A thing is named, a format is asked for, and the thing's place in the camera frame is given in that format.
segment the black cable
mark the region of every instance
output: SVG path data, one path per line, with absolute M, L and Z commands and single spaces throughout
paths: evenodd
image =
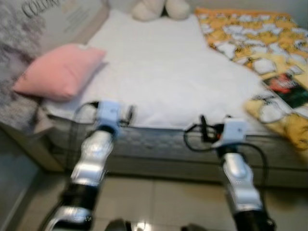
M 44 218 L 44 220 L 41 222 L 38 231 L 45 231 L 46 230 L 46 226 L 48 225 L 48 222 L 50 221 L 50 219 L 54 216 L 54 214 L 56 213 L 57 209 L 59 207 L 61 207 L 62 203 L 58 202 L 55 206 L 52 207 L 52 209 L 50 210 L 50 212 L 46 215 L 46 217 Z
M 66 172 L 71 171 L 71 169 L 68 167 L 69 162 L 70 162 L 69 158 L 71 156 L 73 156 L 74 152 L 76 151 L 77 136 L 78 136 L 78 133 L 79 133 L 79 125 L 80 125 L 79 124 L 80 118 L 78 116 L 80 116 L 80 112 L 85 106 L 91 105 L 95 108 L 98 108 L 98 104 L 99 104 L 99 102 L 84 103 L 74 112 L 74 116 L 72 118 L 69 133 L 68 133 L 68 150 L 67 150 L 67 155 L 66 155 L 66 158 L 65 158 L 65 171 Z
M 191 132 L 193 129 L 195 129 L 196 127 L 199 127 L 199 126 L 200 125 L 193 124 L 189 129 L 184 131 L 183 138 L 184 138 L 185 145 L 188 147 L 188 149 L 190 149 L 193 152 L 210 152 L 210 151 L 216 150 L 216 148 L 212 148 L 212 147 L 211 148 L 207 148 L 207 149 L 198 149 L 198 148 L 192 147 L 189 144 L 188 138 L 187 138 L 187 134 L 189 132 Z M 261 200 L 262 200 L 262 203 L 263 203 L 264 211 L 265 211 L 265 213 L 268 216 L 267 204 L 266 204 L 266 199 L 265 199 L 265 188 L 266 188 L 267 181 L 268 181 L 268 176 L 269 176 L 269 171 L 268 171 L 269 165 L 268 165 L 268 160 L 267 160 L 266 155 L 256 145 L 251 144 L 251 143 L 246 143 L 246 142 L 236 142 L 236 143 L 231 143 L 231 144 L 225 144 L 225 145 L 220 146 L 220 148 L 221 147 L 227 147 L 227 146 L 230 146 L 230 145 L 251 147 L 251 148 L 255 149 L 258 152 L 258 154 L 260 155 L 260 157 L 262 159 L 262 178 L 261 178 L 261 184 L 260 184 L 260 187 L 261 187 L 260 197 L 261 197 Z

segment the pink pillow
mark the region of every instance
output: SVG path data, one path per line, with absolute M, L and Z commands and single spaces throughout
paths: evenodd
M 68 44 L 36 59 L 13 90 L 54 101 L 69 101 L 87 84 L 102 63 L 105 51 Z

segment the white floor tile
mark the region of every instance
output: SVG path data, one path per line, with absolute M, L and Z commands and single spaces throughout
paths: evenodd
M 235 230 L 222 187 L 156 181 L 154 188 L 154 224 Z
M 64 176 L 50 175 L 44 177 L 28 206 L 28 211 L 49 212 L 58 202 L 59 195 L 64 186 Z
M 150 222 L 152 180 L 107 178 L 96 208 L 96 217 Z
M 26 212 L 16 231 L 37 231 L 46 214 L 40 212 Z
M 278 231 L 308 231 L 308 196 L 304 192 L 270 190 L 267 204 Z
M 37 230 L 63 187 L 63 177 L 47 177 L 17 231 Z M 278 231 L 308 231 L 308 197 L 305 192 L 269 190 L 267 204 Z M 133 222 L 133 231 L 137 231 L 137 222 L 154 224 L 143 231 L 179 231 L 181 226 L 189 223 L 208 230 L 235 230 L 223 188 L 210 184 L 108 177 L 95 217 L 94 231 L 103 231 L 115 218 Z
M 236 230 L 220 186 L 158 181 L 154 198 L 154 224 L 182 226 L 192 222 L 208 229 Z M 308 230 L 308 199 L 304 193 L 270 190 L 267 202 L 277 230 Z
M 104 231 L 108 223 L 109 221 L 107 220 L 96 220 L 93 231 Z M 151 225 L 147 223 L 132 223 L 131 229 L 132 231 L 180 231 L 180 227 Z

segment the plush toy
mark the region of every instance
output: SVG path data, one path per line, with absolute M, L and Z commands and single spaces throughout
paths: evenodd
M 191 13 L 190 5 L 185 0 L 141 0 L 132 10 L 132 16 L 140 21 L 159 18 L 166 7 L 172 19 L 183 20 Z

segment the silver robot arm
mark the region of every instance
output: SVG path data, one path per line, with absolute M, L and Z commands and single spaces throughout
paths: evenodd
M 213 144 L 221 160 L 226 198 L 238 231 L 274 231 L 275 224 L 254 187 L 252 169 L 237 152 L 245 134 L 243 120 L 227 118 L 220 139 Z
M 59 206 L 40 230 L 91 228 L 96 199 L 106 172 L 106 161 L 119 132 L 119 111 L 117 103 L 99 104 L 96 128 L 82 143 L 81 158 L 61 195 Z

